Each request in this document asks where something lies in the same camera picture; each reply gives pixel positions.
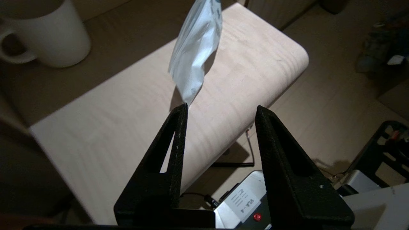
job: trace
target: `ceramic mug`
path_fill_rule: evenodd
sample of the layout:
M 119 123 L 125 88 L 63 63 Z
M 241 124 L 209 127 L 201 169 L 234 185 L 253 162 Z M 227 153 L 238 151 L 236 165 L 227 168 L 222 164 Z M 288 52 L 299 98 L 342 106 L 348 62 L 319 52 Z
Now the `ceramic mug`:
M 67 67 L 83 60 L 91 40 L 71 0 L 2 0 L 0 42 L 15 34 L 26 47 L 17 56 L 0 47 L 0 58 L 10 63 L 34 59 L 51 67 Z

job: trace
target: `cable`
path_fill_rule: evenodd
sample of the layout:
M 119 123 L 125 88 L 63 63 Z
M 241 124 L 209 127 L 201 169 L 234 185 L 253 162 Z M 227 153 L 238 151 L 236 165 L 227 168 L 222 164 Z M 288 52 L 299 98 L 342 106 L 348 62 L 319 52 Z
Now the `cable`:
M 246 138 L 247 138 L 247 142 L 249 143 L 249 147 L 250 147 L 250 152 L 252 153 L 252 159 L 253 162 L 252 163 L 232 163 L 232 162 L 215 162 L 213 163 L 211 166 L 212 167 L 228 167 L 228 168 L 244 168 L 244 167 L 254 167 L 254 153 L 253 153 L 253 148 L 252 148 L 252 144 L 250 143 L 250 135 L 249 135 L 249 130 L 250 128 L 248 128 L 246 130 Z
M 180 197 L 183 197 L 184 195 L 197 195 L 197 196 L 201 196 L 204 198 L 204 201 L 206 201 L 207 203 L 209 203 L 211 208 L 217 208 L 217 206 L 219 206 L 219 202 L 217 202 L 215 199 L 213 199 L 210 195 L 203 195 L 201 193 L 197 193 L 197 192 L 184 192 L 180 195 Z

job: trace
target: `white plastic bag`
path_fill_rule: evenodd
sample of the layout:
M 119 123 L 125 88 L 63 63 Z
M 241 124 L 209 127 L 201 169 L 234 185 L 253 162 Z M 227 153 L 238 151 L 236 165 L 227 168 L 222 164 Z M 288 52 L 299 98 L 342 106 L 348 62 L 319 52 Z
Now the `white plastic bag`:
M 220 0 L 196 0 L 180 30 L 168 70 L 188 105 L 202 87 L 205 62 L 217 49 L 221 31 Z

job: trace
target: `mug handle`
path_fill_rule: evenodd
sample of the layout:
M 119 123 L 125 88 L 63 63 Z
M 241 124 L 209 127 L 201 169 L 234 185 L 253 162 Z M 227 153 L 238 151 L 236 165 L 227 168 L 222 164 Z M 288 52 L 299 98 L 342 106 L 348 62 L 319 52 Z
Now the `mug handle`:
M 3 42 L 3 39 L 7 37 L 10 34 L 14 34 L 15 31 L 7 27 L 5 25 L 0 25 L 0 44 Z M 26 51 L 22 54 L 16 55 L 16 56 L 10 56 L 4 53 L 3 48 L 0 46 L 0 58 L 14 64 L 22 64 L 22 63 L 27 63 L 29 61 L 32 61 L 37 58 L 37 56 L 32 53 L 31 51 Z

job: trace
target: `label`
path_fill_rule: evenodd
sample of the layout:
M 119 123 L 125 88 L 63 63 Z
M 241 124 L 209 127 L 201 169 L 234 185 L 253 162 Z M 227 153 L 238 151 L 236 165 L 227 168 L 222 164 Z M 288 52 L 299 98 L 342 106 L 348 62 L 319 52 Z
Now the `label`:
M 229 195 L 225 203 L 242 223 L 244 223 L 251 213 L 261 204 L 260 200 L 256 198 L 250 189 L 246 189 L 241 185 Z

